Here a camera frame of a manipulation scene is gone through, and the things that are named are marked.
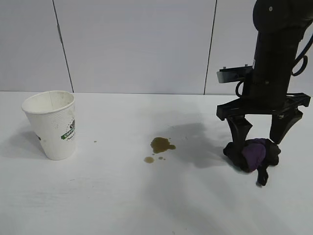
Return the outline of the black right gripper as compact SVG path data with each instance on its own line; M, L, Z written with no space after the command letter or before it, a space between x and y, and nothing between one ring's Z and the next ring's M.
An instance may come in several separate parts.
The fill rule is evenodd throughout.
M307 65L304 61L294 73L296 60L265 59L254 66L223 68L217 72L220 83L236 82L236 100L218 105L217 117L227 120L234 147L241 151L253 125L247 114L272 115L269 137L280 144L287 132L302 118L299 106L307 107L310 97L304 93L288 93L291 76L299 75Z

